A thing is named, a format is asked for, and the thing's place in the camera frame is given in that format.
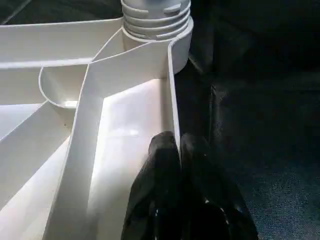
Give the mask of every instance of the plastic compartment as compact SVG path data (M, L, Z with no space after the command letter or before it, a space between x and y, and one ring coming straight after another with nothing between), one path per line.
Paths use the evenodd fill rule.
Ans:
M174 73L187 62L192 19L163 41L131 36L121 22L0 27L0 39L36 43L0 57L0 239L120 239L152 137L173 131L179 145ZM104 42L88 36L83 54L74 50L84 40L57 40L104 28Z

